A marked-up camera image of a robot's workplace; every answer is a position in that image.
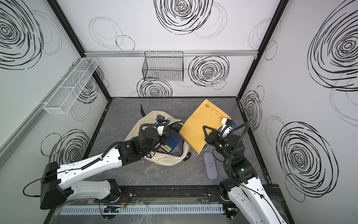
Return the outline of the yellow kraft notebook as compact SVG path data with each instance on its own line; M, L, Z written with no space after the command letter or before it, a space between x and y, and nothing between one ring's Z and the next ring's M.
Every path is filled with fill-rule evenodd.
M209 100L204 100L184 123L180 135L196 154L200 154L206 145L203 127L207 126L216 130L222 126L223 118L229 119L230 116Z

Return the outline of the dark blue book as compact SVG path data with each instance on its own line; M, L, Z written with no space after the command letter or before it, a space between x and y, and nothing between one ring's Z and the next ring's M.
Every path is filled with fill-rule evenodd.
M180 135L168 133L166 144L160 145L159 149L161 150L161 152L171 155L176 149L178 149L181 142L182 138Z

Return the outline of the cream canvas backpack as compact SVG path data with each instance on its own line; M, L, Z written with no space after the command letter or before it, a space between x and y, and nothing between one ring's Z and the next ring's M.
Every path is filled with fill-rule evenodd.
M173 166L191 157L190 146L180 135L183 127L181 119L176 119L164 111L145 113L140 108L142 118L125 138L120 154L128 158L129 164L144 158L162 166Z

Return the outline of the purple pencil case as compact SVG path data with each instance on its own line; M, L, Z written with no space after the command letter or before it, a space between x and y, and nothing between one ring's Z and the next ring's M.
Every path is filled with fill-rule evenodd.
M214 180L218 178L217 168L215 164L215 159L212 153L206 152L203 156L206 174L210 180Z

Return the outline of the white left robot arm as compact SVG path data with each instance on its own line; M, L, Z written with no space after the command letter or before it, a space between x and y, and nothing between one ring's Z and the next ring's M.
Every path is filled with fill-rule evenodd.
M137 137L111 144L104 153L71 164L46 165L41 180L40 208L56 208L76 199L96 198L116 201L120 190L114 179L99 182L86 179L106 170L141 160L167 142L167 134L154 127L139 131Z

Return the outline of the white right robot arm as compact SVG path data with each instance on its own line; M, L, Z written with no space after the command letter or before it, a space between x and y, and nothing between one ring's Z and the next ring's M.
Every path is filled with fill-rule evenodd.
M203 126L206 143L224 158L222 164L228 178L220 183L222 198L233 202L251 224L285 224L244 155L242 140L248 129L247 123L234 128L225 126L220 131Z

